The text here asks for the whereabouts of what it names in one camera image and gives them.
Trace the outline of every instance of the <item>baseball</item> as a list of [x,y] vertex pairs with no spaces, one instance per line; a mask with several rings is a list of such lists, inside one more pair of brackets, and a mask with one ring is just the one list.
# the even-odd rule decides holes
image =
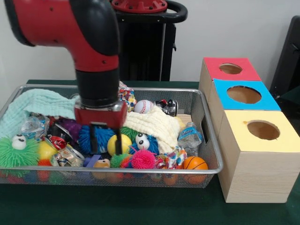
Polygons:
[[135,105],[135,112],[140,114],[146,114],[153,108],[153,103],[148,100],[141,100]]

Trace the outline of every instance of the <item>toy pile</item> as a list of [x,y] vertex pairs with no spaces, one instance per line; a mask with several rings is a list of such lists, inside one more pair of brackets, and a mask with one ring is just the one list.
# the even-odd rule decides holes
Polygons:
[[[208,170],[206,162],[197,156],[203,137],[194,123],[185,125],[177,117],[177,101],[137,102],[133,89],[123,83],[120,83],[119,99],[126,101],[128,114],[121,129],[122,154],[116,155],[117,137],[111,129],[76,123],[74,98],[67,99],[49,90],[34,89],[23,93],[11,103],[0,120],[0,167]],[[97,149],[96,154],[92,154],[94,149]],[[26,179],[30,173],[29,170],[20,171],[7,170],[7,174],[1,175],[14,182],[15,179]],[[61,171],[61,174],[70,176],[69,172]],[[95,179],[117,183],[124,176],[132,177],[135,173],[91,174]],[[53,184],[63,179],[51,178],[47,170],[38,170],[37,176],[40,181],[52,180]],[[165,184],[173,185],[177,175],[150,173],[150,178],[154,182],[163,180]],[[205,176],[189,175],[184,178],[190,184],[199,184],[204,179]]]

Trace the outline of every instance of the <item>basket rim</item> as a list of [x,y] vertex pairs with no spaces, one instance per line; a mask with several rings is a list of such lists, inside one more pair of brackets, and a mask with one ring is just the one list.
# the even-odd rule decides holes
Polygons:
[[[9,104],[21,95],[24,88],[77,88],[76,85],[56,85],[56,84],[25,84],[17,87],[11,94],[5,105],[0,111],[0,118],[6,112]],[[36,171],[70,171],[70,172],[103,172],[103,173],[161,173],[161,174],[217,174],[223,169],[223,160],[221,150],[216,138],[216,134],[211,122],[210,112],[203,92],[197,89],[180,89],[180,88],[140,88],[134,87],[133,90],[147,90],[147,91],[187,91],[194,92],[201,96],[201,101],[204,109],[204,116],[206,117],[211,142],[217,158],[218,167],[211,170],[162,170],[162,169],[129,169],[129,168],[88,168],[88,167],[55,167],[55,166],[20,166],[14,168],[0,167],[0,170],[36,170]]]

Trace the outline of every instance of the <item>blue box lid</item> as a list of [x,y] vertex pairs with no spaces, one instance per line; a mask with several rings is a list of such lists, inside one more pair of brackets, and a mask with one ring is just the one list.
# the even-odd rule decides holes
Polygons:
[[280,107],[261,81],[214,79],[214,84],[224,109],[280,111]]

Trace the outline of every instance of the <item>shape sorter box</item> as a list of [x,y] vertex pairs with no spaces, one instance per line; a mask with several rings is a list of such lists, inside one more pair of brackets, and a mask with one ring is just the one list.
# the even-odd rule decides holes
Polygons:
[[247,58],[204,58],[199,90],[208,102],[214,79],[229,81],[260,81],[260,77]]
[[208,101],[211,120],[218,137],[224,109],[278,110],[279,106],[261,81],[214,80]]
[[300,138],[280,111],[225,110],[218,174],[227,203],[285,203],[300,171]]

